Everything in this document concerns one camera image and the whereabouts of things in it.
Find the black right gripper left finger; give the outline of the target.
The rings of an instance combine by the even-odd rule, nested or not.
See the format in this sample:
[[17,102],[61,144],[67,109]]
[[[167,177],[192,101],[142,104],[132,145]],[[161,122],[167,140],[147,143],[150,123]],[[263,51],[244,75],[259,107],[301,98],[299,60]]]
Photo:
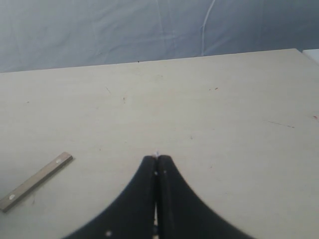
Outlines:
[[121,194],[67,239],[152,239],[157,159],[146,156]]

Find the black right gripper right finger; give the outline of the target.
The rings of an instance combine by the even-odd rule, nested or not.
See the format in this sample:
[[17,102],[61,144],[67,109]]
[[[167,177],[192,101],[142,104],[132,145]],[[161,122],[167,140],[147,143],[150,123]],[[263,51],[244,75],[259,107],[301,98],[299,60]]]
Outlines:
[[211,210],[190,188],[172,158],[158,157],[160,239],[251,239]]

